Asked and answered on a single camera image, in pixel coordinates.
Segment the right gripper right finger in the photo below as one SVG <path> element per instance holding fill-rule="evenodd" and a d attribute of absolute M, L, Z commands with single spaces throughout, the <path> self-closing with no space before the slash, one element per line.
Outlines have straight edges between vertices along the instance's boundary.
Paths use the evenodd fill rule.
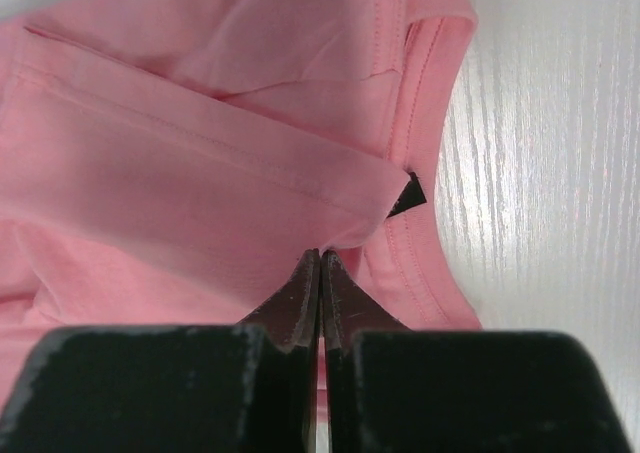
<path fill-rule="evenodd" d="M 545 331 L 413 331 L 321 260 L 334 452 L 627 452 L 599 370 Z"/>

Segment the pink t shirt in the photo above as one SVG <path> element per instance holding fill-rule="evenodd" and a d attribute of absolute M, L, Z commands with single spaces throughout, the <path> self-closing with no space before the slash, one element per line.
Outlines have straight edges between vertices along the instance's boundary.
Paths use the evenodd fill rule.
<path fill-rule="evenodd" d="M 308 249 L 476 329 L 428 199 L 469 0 L 65 0 L 1 24 L 1 394 L 50 330 L 233 323 Z"/>

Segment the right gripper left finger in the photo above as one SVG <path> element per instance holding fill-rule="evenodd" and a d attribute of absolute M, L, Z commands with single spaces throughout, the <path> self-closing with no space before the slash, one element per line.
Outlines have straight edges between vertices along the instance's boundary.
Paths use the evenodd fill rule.
<path fill-rule="evenodd" d="M 234 325 L 82 326 L 32 350 L 5 452 L 312 452 L 320 256 Z"/>

